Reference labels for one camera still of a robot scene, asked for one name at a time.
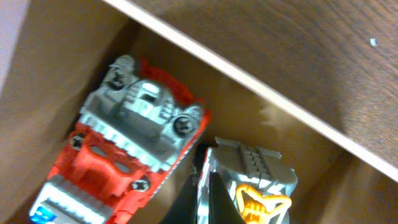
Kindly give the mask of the red fire truck yellow nozzle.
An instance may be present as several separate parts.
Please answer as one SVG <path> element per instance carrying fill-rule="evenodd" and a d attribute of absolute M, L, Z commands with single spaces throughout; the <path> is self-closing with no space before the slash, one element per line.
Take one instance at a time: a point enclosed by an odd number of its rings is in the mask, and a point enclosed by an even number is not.
<path fill-rule="evenodd" d="M 198 183 L 197 223 L 210 221 L 210 177 L 220 180 L 226 209 L 248 223 L 289 224 L 290 198 L 298 177 L 282 155 L 259 146 L 216 138 L 206 149 Z"/>

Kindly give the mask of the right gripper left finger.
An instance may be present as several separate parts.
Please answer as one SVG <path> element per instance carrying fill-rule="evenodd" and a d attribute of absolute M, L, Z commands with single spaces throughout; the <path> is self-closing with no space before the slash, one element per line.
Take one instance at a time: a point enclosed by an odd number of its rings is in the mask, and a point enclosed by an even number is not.
<path fill-rule="evenodd" d="M 159 224 L 194 224 L 197 221 L 197 178 L 191 174 Z"/>

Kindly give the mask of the red fire truck grey top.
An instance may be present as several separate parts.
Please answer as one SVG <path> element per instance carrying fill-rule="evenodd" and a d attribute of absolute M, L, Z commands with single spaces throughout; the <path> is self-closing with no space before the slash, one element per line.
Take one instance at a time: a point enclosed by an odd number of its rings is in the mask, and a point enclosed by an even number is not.
<path fill-rule="evenodd" d="M 32 223 L 127 223 L 200 139 L 211 113 L 173 76 L 118 57 L 80 109 Z"/>

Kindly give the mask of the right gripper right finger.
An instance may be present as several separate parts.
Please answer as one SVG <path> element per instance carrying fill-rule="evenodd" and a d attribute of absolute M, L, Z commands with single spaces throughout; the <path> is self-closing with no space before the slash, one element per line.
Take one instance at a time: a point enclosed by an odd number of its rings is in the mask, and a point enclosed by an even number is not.
<path fill-rule="evenodd" d="M 217 172 L 210 173 L 209 224 L 245 224 Z"/>

